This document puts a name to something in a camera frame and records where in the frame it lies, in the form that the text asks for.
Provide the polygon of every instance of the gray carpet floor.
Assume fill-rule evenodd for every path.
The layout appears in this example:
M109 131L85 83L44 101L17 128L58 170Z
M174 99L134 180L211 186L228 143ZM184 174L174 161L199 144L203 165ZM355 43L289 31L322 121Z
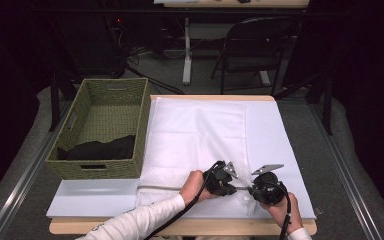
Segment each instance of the gray carpet floor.
M210 79L215 64L217 51L200 43L193 51L192 83L182 84L183 56L180 51L167 52L166 55L144 53L132 59L133 68L149 77L162 80L173 85L186 94L218 94L219 75ZM127 71L123 78L137 77ZM241 82L235 81L237 76L231 76L227 81L230 86L257 84L259 79L252 76L241 76ZM160 91L152 89L153 94ZM268 94L270 89L252 89L231 91L228 94ZM342 105L334 101L332 109L333 135L324 134L320 126L318 111L320 106L308 105L304 101L306 89L278 101L279 110L306 184L314 208L323 210L316 221L318 231L314 239L384 239L384 201L378 194L370 176L361 167L354 152L352 136ZM51 105L49 88L38 94L41 101L39 114L34 126L27 136L22 148L14 159L7 174L0 183L0 218L5 216L3 209L12 199L12 193L17 188L19 180L23 178L26 169L38 157L40 149L46 147L49 137L48 129L51 124ZM362 224L362 219L356 214L356 206L350 201L347 188L340 179L340 172L335 165L337 156L332 150L332 141L339 149L340 157L345 161L352 180L358 187L359 194L364 200L364 211L367 211L373 225L379 231L374 237L368 237ZM60 179L43 163L39 164L37 175L32 184L26 188L26 195L20 199L14 210L14 215L8 217L3 229L0 229L0 239L74 239L76 235L52 235L48 228L50 219L46 209L52 201ZM277 239L272 237L258 237L257 239Z

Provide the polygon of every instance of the hand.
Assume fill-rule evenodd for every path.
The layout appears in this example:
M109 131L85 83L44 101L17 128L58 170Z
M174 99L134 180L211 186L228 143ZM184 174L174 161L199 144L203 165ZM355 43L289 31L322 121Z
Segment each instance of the hand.
M287 233L291 234L295 230L298 230L303 227L301 214L298 208L298 199L295 197L293 193L289 193L289 199L291 200L291 219L290 224L287 229ZM260 203L261 207L267 210L270 215L273 217L273 220L279 227L283 227L283 221L286 216L288 201L286 197L283 197L282 201L276 205L266 205Z
M180 195L183 197L185 205L188 205L201 189L202 184L204 183L204 178L202 177L202 174L203 173L200 170L191 171L185 184L183 184L182 189L180 189ZM216 196L212 195L206 188L204 188L201 195L199 196L198 202L202 202L205 199L214 197Z

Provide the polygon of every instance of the chair backrest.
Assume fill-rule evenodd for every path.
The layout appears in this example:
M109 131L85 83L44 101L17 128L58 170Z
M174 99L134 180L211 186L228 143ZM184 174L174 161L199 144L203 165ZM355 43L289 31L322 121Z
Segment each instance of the chair backrest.
M227 33L226 45L240 41L263 40L277 42L286 40L296 31L298 21L291 17L249 18L235 24Z

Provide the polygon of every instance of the table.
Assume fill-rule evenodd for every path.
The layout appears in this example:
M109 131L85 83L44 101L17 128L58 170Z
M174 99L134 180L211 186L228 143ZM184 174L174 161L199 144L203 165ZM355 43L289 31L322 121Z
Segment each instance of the table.
M237 0L198 0L196 3L165 3L168 8L307 8L309 0L251 0L249 3L241 4ZM190 30L191 24L189 18L185 18L185 66L183 69L183 84L191 83L192 57L190 48ZM218 38L223 38L227 30L219 31Z
M246 100L274 101L270 96L234 95L174 95L164 97L189 98L199 100ZM97 217L54 217L49 230L54 234L85 234L108 218ZM314 219L303 219L310 234L315 234L317 226ZM280 228L269 219L186 219L181 218L161 232L172 236L261 236L278 235Z

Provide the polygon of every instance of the black cloth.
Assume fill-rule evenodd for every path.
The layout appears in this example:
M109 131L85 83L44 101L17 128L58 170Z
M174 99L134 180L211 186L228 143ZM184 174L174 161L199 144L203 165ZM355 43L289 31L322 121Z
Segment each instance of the black cloth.
M99 141L86 142L65 151L57 148L60 160L115 160L133 157L135 136L117 138L108 143Z

